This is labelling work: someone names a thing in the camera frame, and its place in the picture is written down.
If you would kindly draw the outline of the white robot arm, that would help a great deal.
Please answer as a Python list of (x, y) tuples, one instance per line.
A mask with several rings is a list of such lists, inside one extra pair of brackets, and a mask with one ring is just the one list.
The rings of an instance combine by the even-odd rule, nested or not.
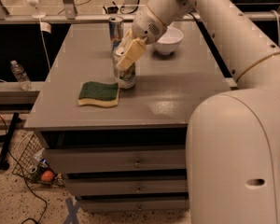
[(191, 224), (280, 224), (280, 48), (230, 0), (149, 0), (124, 36), (125, 69), (195, 9), (237, 88), (192, 113), (186, 142)]

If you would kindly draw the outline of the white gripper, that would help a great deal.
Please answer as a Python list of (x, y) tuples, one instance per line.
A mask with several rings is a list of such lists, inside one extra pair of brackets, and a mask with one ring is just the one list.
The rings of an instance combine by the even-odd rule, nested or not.
[(119, 43), (123, 54), (116, 67), (119, 70), (127, 70), (146, 52), (146, 43), (157, 42), (166, 31), (167, 26), (155, 16), (149, 7), (141, 7), (133, 19), (132, 29), (126, 32)]

